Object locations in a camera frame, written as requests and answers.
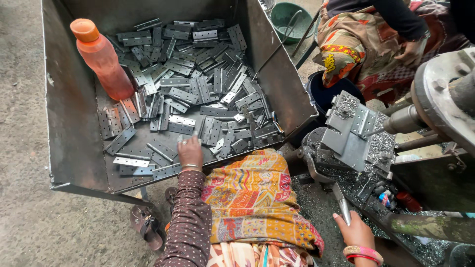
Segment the black bucket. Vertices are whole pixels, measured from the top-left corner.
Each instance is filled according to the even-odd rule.
[[[343,90],[358,98],[363,105],[366,105],[363,94],[358,90],[353,82],[347,78],[343,78],[332,87],[326,88],[323,86],[323,73],[323,70],[317,71],[308,77],[308,83],[305,85],[305,90],[311,96],[310,101],[316,106],[319,116],[290,140],[290,143],[294,147],[299,147],[301,140],[313,129],[326,126],[325,114],[328,109],[332,108],[332,99],[334,96],[339,95]]]

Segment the woman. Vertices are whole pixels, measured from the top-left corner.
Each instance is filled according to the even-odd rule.
[[[254,151],[208,177],[196,136],[178,143],[178,155],[179,187],[156,267],[316,266],[310,255],[321,257],[323,240],[298,214],[287,163],[275,150]],[[346,252],[350,260],[358,267],[382,264],[374,236],[356,212],[349,227],[333,217],[353,246]]]
[[[324,86],[346,77],[366,101],[393,103],[420,64],[469,43],[449,8],[429,0],[325,0],[320,14],[314,61],[327,68]]]

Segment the dirty floor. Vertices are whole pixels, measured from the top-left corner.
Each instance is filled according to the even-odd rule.
[[[318,1],[293,1],[312,14]],[[0,0],[0,262],[4,267],[151,267],[158,254],[130,227],[130,204],[49,189],[39,0]],[[307,77],[318,66],[308,60]],[[163,191],[175,179],[148,187],[162,220]],[[338,206],[319,186],[297,186],[304,213],[326,242],[320,266],[346,266],[331,214]]]

